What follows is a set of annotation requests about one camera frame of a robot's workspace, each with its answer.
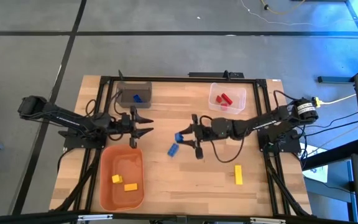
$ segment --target orange plastic bin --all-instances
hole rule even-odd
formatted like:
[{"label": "orange plastic bin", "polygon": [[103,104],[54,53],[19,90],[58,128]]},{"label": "orange plastic bin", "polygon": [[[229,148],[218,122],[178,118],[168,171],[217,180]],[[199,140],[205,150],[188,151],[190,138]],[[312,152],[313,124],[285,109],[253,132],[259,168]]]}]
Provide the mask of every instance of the orange plastic bin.
[{"label": "orange plastic bin", "polygon": [[[107,147],[101,156],[100,206],[113,212],[137,208],[144,198],[143,154],[128,145]],[[113,175],[121,175],[123,183],[114,184]],[[137,190],[124,191],[124,184],[137,184]]]}]

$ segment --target white cable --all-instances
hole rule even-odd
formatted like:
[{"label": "white cable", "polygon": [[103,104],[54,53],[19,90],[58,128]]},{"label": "white cable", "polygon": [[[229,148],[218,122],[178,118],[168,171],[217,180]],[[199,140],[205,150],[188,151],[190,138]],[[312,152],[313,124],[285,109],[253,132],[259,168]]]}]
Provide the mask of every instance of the white cable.
[{"label": "white cable", "polygon": [[333,103],[337,103],[337,102],[339,102],[339,101],[342,101],[342,100],[346,100],[346,99],[348,99],[348,98],[350,98],[350,97],[353,97],[353,96],[355,96],[356,94],[353,94],[353,95],[350,95],[350,96],[347,96],[347,97],[344,97],[344,98],[342,98],[342,99],[339,99],[339,100],[334,100],[334,101],[331,101],[331,102],[323,102],[323,101],[321,101],[320,102],[320,104],[321,105],[329,105],[329,104],[333,104]]},{"label": "white cable", "polygon": [[253,13],[251,12],[251,10],[244,4],[244,2],[242,0],[240,0],[241,3],[242,3],[242,6],[244,8],[246,8],[248,10],[248,13],[251,14],[251,15],[254,15],[254,16],[257,16],[261,19],[263,19],[265,22],[269,23],[269,24],[281,24],[281,25],[286,25],[286,26],[295,26],[295,25],[310,25],[310,26],[314,26],[314,27],[327,27],[327,26],[331,26],[333,24],[336,24],[337,22],[341,22],[341,21],[358,21],[358,19],[338,19],[337,21],[335,22],[332,22],[330,24],[326,24],[326,25],[323,25],[323,26],[319,26],[319,25],[316,25],[316,24],[312,24],[312,23],[309,23],[309,22],[297,22],[297,23],[291,23],[291,24],[287,24],[285,22],[275,22],[275,21],[268,21],[267,19],[263,18],[262,16],[256,14],[256,13]]},{"label": "white cable", "polygon": [[316,152],[318,149],[321,149],[323,146],[327,145],[327,144],[330,143],[331,141],[333,141],[333,140],[335,140],[335,139],[337,139],[337,138],[339,138],[339,137],[341,137],[341,136],[343,136],[343,135],[345,135],[345,134],[347,134],[347,133],[349,133],[349,132],[355,130],[356,128],[358,128],[358,125],[357,125],[356,127],[352,128],[352,129],[350,129],[350,130],[348,130],[348,131],[346,131],[346,132],[344,132],[344,133],[342,133],[342,134],[336,136],[335,138],[329,140],[328,142],[326,142],[326,143],[320,145],[320,147],[318,147],[317,149],[315,149],[315,150],[313,150],[313,151],[311,151],[311,152],[308,152],[308,155],[311,155],[312,153]]}]

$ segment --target gray container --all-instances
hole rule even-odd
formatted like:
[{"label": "gray container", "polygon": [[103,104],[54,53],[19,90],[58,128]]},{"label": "gray container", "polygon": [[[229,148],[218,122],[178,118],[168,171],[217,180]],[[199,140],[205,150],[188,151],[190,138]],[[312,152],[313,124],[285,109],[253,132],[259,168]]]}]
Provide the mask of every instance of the gray container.
[{"label": "gray container", "polygon": [[[152,106],[152,83],[126,83],[120,81],[117,84],[117,91],[122,93],[117,98],[117,103],[122,108],[136,106],[136,108],[150,108]],[[134,95],[138,95],[143,103],[136,103]]]}]

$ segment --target gray floor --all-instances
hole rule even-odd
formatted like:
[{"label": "gray floor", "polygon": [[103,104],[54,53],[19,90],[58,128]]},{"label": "gray floor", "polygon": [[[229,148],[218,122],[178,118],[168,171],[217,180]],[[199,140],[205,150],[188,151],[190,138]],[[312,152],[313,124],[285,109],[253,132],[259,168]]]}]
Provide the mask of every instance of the gray floor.
[{"label": "gray floor", "polygon": [[[292,14],[276,16],[259,1],[244,0],[252,12],[270,21],[329,24],[351,18],[344,3],[307,2]],[[271,4],[285,10],[297,4]],[[0,1],[0,30],[71,30],[80,1]],[[250,15],[240,0],[232,1],[88,1],[80,30],[284,30],[357,31],[352,22],[317,28],[268,24]],[[30,155],[38,124],[18,118],[21,98],[48,97],[55,81],[67,37],[0,37],[0,215],[9,213],[12,198]],[[291,96],[318,96],[331,101],[354,93],[352,85],[318,84],[316,77],[352,76],[358,72],[358,37],[77,37],[63,78],[57,104],[74,108],[83,75],[181,76],[188,72],[244,72],[247,78],[279,78]],[[357,111],[352,98],[320,108],[317,124]],[[354,121],[357,116],[339,123]],[[311,136],[321,143],[342,133],[337,129]],[[47,211],[56,178],[63,139],[49,127],[24,206],[25,213]],[[312,133],[317,129],[308,129]],[[355,134],[326,146],[339,146]],[[311,195],[313,212],[321,198]]]}]

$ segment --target wooden table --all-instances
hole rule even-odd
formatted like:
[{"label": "wooden table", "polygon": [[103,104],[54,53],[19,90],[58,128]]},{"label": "wooden table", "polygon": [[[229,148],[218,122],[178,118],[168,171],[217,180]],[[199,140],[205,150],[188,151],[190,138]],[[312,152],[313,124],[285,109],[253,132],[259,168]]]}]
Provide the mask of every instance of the wooden table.
[{"label": "wooden table", "polygon": [[[95,99],[100,76],[84,76],[75,112],[85,115],[86,103]],[[211,111],[208,108],[210,83],[170,83],[153,82],[152,106],[139,109],[141,116],[153,119],[152,124],[141,127],[154,127],[137,141],[144,155],[145,198],[142,205],[126,213],[144,214],[187,214],[187,215],[232,215],[232,216],[272,216],[272,209],[267,184],[263,155],[259,151],[257,133],[245,138],[244,147],[239,157],[231,163],[217,161],[211,143],[204,142],[204,159],[197,160],[191,147],[181,145],[175,157],[167,156],[167,151],[174,142],[174,134],[185,129],[191,123],[191,114],[199,117],[208,115],[224,116],[232,119],[250,119],[257,116],[255,97],[251,84],[220,83],[225,86],[246,88],[246,108],[240,114],[227,114]],[[271,107],[275,108],[273,90],[283,90],[280,80],[267,80]],[[261,104],[265,112],[262,90]],[[278,97],[280,104],[285,99]],[[118,111],[125,111],[117,104]],[[115,116],[111,106],[110,114]],[[108,140],[107,146],[128,144],[129,137],[118,142]],[[239,150],[240,141],[231,139],[216,141],[216,150],[221,159],[232,158]],[[50,208],[58,207],[75,187],[80,176],[84,149],[74,149],[63,159],[53,191]],[[297,202],[311,213],[308,194],[301,166],[297,158],[289,153],[281,153],[285,183]],[[234,183],[234,165],[242,165],[243,185]],[[91,211],[106,212],[99,204],[99,172],[96,179]],[[85,186],[80,208],[85,207]],[[283,213],[282,200],[276,186],[279,212]]]}]

